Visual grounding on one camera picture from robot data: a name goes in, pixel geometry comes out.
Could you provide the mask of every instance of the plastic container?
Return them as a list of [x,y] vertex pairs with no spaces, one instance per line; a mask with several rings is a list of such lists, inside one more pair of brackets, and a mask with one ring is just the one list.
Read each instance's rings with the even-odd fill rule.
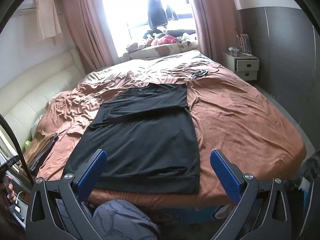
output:
[[230,47],[230,48],[229,48],[229,51],[230,51],[230,54],[231,54],[233,57],[237,57],[237,56],[238,56],[239,49],[234,48],[234,47]]

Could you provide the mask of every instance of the pink curtain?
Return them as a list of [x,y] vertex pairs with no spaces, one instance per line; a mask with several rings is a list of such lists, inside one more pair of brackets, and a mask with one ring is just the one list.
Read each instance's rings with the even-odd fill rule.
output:
[[190,3],[201,52],[222,64],[222,53],[237,46],[235,28],[241,29],[234,0],[190,0]]
[[93,0],[62,0],[66,22],[87,73],[114,65]]

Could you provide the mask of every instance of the black shirt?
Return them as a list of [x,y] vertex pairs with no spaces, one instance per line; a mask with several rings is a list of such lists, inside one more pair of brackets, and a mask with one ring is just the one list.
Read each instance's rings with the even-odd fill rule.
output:
[[199,193],[199,148],[185,84],[150,83],[101,104],[63,174],[74,173],[97,149],[108,161],[96,187]]

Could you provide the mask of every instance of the gray pants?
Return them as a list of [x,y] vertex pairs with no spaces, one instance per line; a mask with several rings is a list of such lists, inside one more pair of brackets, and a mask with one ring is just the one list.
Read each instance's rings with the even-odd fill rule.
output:
[[[57,200],[63,221],[73,236],[80,238],[61,200]],[[139,208],[125,200],[111,200],[94,211],[82,205],[106,240],[160,240],[159,227]]]

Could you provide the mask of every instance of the green object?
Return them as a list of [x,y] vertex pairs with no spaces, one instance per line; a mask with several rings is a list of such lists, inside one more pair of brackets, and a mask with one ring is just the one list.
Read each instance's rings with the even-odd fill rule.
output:
[[31,141],[30,141],[30,140],[26,141],[25,144],[24,144],[24,148],[25,148],[26,150],[28,150],[30,144],[31,144]]

